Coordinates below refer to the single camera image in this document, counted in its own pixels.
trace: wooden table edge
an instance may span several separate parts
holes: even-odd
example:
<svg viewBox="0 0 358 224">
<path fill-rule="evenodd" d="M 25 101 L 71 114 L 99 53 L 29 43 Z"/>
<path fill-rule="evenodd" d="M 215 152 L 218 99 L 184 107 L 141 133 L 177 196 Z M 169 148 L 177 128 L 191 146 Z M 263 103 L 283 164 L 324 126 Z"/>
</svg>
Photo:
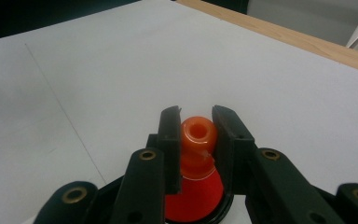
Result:
<svg viewBox="0 0 358 224">
<path fill-rule="evenodd" d="M 327 59 L 358 69 L 358 50 L 334 44 L 317 37 L 305 35 L 267 21 L 261 21 L 223 7 L 200 0 L 177 0 L 179 4 L 194 8 L 224 21 L 271 37 L 283 43 L 318 54 Z"/>
</svg>

